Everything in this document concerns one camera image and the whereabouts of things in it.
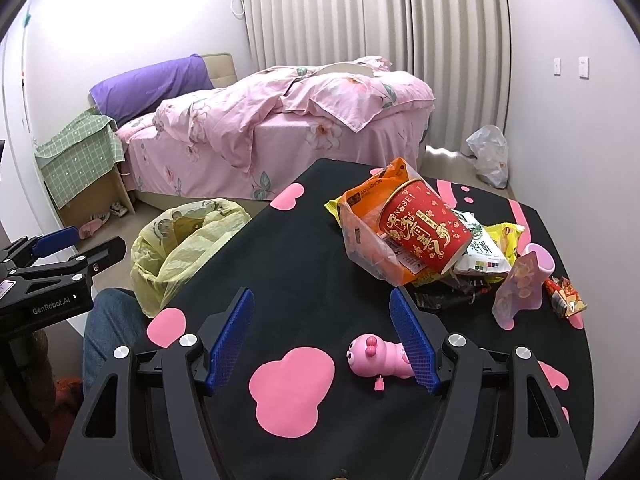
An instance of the tiled floor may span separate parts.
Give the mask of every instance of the tiled floor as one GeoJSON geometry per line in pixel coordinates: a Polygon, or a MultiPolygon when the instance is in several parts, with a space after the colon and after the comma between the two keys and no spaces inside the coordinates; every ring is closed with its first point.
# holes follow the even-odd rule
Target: tiled floor
{"type": "MultiPolygon", "coordinates": [[[[446,153],[427,152],[420,168],[420,174],[422,176],[441,178],[458,184],[478,187],[479,189],[489,190],[501,196],[512,198],[508,189],[494,189],[479,180],[478,177],[476,177],[473,162],[462,155],[449,156],[446,153]]],[[[120,236],[127,244],[127,255],[124,259],[113,267],[104,270],[94,278],[94,285],[97,290],[102,290],[110,286],[132,288],[131,278],[129,277],[129,251],[131,245],[140,233],[140,230],[161,213],[159,209],[140,201],[136,202],[135,207],[135,215],[127,214],[123,216],[123,218],[116,218],[112,215],[105,226],[101,228],[93,238],[83,242],[81,247],[79,247],[79,251],[82,251],[84,248],[95,246],[114,236],[120,236]]]]}

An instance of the pink caterpillar toy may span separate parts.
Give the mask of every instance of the pink caterpillar toy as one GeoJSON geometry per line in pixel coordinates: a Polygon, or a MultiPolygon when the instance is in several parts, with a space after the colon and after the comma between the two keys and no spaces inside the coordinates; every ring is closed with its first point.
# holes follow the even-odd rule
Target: pink caterpillar toy
{"type": "Polygon", "coordinates": [[[401,379],[414,376],[402,343],[389,343],[373,334],[363,334],[351,341],[347,362],[351,371],[360,377],[379,376],[374,386],[377,392],[385,389],[384,375],[401,379]]]}

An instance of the yellow trash bag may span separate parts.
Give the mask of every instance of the yellow trash bag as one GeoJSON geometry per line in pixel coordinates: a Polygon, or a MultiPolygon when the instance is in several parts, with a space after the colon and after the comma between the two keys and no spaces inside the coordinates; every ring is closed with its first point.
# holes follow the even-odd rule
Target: yellow trash bag
{"type": "Polygon", "coordinates": [[[169,209],[131,247],[131,281],[142,312],[158,315],[169,300],[251,217],[217,198],[169,209]]]}

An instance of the pink cup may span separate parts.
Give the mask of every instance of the pink cup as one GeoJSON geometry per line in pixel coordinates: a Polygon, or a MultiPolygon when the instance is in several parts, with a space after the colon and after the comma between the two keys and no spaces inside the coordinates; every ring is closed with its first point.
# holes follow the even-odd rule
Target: pink cup
{"type": "Polygon", "coordinates": [[[549,254],[542,245],[538,244],[527,244],[524,246],[524,250],[522,251],[522,256],[529,253],[536,253],[536,258],[538,259],[538,267],[540,268],[540,275],[542,281],[546,280],[549,276],[554,273],[556,270],[556,263],[554,261],[553,256],[549,254]]]}

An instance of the orange plastic bag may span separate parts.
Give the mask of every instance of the orange plastic bag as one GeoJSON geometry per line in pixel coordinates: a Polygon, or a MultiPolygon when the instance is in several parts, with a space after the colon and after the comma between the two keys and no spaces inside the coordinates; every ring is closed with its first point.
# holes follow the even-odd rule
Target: orange plastic bag
{"type": "Polygon", "coordinates": [[[340,226],[349,259],[379,280],[393,286],[420,279],[429,283],[440,278],[437,272],[424,268],[417,273],[405,267],[397,249],[388,245],[378,227],[378,218],[386,200],[402,184],[420,175],[404,158],[398,157],[379,174],[348,190],[338,199],[340,226]]]}

